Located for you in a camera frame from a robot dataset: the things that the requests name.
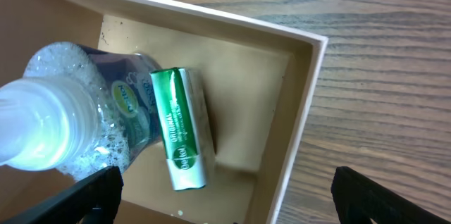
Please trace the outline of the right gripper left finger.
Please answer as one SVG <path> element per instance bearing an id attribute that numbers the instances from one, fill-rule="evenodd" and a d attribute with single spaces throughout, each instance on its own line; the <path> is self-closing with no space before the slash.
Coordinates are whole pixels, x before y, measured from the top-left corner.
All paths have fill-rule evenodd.
<path id="1" fill-rule="evenodd" d="M 3 224 L 112 224 L 121 203 L 123 179 L 119 167 L 107 166 Z"/>

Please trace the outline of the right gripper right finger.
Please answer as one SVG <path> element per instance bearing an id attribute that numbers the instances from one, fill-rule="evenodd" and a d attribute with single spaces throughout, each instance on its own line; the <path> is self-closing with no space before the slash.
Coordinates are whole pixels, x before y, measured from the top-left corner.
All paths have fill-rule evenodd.
<path id="1" fill-rule="evenodd" d="M 330 189 L 341 224 L 450 224 L 347 166 Z"/>

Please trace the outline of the clear hand wash bottle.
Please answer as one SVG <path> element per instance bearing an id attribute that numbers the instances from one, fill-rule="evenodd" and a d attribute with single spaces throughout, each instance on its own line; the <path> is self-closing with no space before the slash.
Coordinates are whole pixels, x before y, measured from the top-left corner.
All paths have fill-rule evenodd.
<path id="1" fill-rule="evenodd" d="M 161 139 L 144 54 L 112 54 L 57 42 L 1 87 L 1 164 L 52 168 L 82 180 L 108 166 L 125 171 Z"/>

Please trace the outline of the green Dettol soap bar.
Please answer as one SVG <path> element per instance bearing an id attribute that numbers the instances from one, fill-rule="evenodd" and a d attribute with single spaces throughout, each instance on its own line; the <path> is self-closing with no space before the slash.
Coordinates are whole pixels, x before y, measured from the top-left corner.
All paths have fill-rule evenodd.
<path id="1" fill-rule="evenodd" d="M 173 189 L 201 189 L 214 171 L 215 151 L 202 79 L 196 70 L 151 73 Z"/>

